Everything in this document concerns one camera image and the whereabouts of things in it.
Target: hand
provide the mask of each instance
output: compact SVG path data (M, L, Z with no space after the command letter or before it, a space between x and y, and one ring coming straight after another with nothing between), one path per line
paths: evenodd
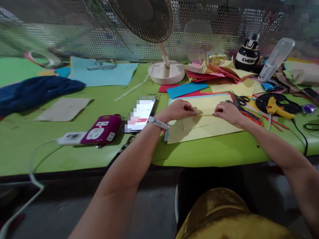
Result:
M171 120L181 120L195 115L197 113L188 101L176 100L154 117L164 123L168 123Z
M235 124L238 126L242 126L244 122L249 120L246 116L244 116L237 107L231 103L220 102L215 109L213 114L215 117L222 118L226 120L228 123Z

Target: fan base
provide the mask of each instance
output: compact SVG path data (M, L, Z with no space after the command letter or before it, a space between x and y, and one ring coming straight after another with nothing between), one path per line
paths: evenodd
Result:
M163 61L152 64L148 73L155 83L160 85L172 85L180 82L185 76L185 70L181 63L169 61L167 68Z

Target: white watch strap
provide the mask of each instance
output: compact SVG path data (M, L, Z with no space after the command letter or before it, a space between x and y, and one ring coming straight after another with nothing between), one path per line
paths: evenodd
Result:
M165 129L165 130L168 130L169 129L169 125L168 124L165 124L163 123L162 121L150 116L148 119L147 119L148 122L162 128L162 129Z

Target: perforated metal panel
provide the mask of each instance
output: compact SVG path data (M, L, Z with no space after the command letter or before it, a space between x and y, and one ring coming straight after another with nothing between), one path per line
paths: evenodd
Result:
M156 44L132 34L112 12L89 11L89 0L2 0L0 55L23 56L31 49L50 49L60 57L161 60ZM282 37L296 40L290 56L318 57L318 5L281 0L171 0L174 27L164 42L172 60L204 59L207 53L235 56L252 33L260 33L261 55L267 57Z

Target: green table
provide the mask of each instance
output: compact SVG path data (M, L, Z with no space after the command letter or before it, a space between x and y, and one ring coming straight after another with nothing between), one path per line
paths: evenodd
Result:
M19 65L19 71L13 67L14 64ZM2 58L0 66L1 72L4 72L1 75L1 82L6 79L6 83L37 76L37 72L43 70L27 60L17 58ZM58 99L36 109L5 117L0 121L0 177L27 174L31 153L39 144L62 137L67 132L87 131L101 115L121 114L127 116L133 105L136 104L138 96L161 94L156 112L164 109L168 105L169 96L167 93L158 93L159 85L154 83L151 78L120 101L114 102L114 99L145 79L148 67L149 64L140 64L128 86L87 87L81 92L64 96L94 99L73 121L40 122L32 120ZM288 98L300 105L309 102L307 99L291 95L288 95ZM296 122L308 139L308 155L319 154L318 132L308 132L302 127L308 122L319 123L318 115L299 113L296 116ZM293 123L283 118L280 118L279 123L289 127L290 130L284 130L281 133L272 127L271 131L303 152L304 139L297 132ZM34 160L34 165L42 161L36 172L51 173L106 167L129 136L129 134L120 133L111 145L102 149L93 146L61 147L56 143L47 144L39 149ZM268 156L258 147L254 138L243 131L170 145L164 142L162 136L155 149L152 163L162 166L225 167L267 160L269 160Z

